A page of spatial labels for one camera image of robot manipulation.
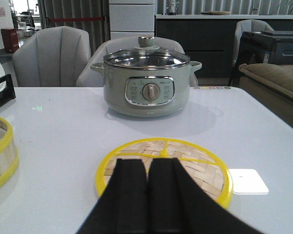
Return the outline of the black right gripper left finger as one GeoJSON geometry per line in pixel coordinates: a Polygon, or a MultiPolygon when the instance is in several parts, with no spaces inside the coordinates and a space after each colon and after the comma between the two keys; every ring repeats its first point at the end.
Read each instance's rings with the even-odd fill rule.
{"type": "Polygon", "coordinates": [[[147,176],[140,159],[118,159],[79,234],[146,234],[147,176]]]}

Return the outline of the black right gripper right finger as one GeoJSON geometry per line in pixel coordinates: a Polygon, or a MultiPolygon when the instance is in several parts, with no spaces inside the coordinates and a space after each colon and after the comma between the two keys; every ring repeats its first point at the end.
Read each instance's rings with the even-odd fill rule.
{"type": "Polygon", "coordinates": [[[211,199],[179,160],[156,158],[148,172],[151,234],[257,234],[211,199]]]}

